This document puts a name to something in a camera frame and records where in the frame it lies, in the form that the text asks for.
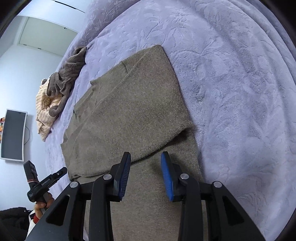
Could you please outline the person's left hand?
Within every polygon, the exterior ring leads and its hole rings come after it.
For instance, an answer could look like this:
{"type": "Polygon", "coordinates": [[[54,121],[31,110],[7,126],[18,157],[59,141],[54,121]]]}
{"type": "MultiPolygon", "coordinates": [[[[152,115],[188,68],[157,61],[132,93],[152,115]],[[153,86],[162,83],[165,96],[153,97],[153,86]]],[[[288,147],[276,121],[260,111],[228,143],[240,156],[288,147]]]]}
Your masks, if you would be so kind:
{"type": "Polygon", "coordinates": [[[42,210],[45,208],[49,208],[54,201],[55,199],[53,198],[52,194],[48,192],[46,203],[41,201],[36,202],[34,205],[34,211],[35,211],[36,217],[40,219],[43,216],[42,210]]]}

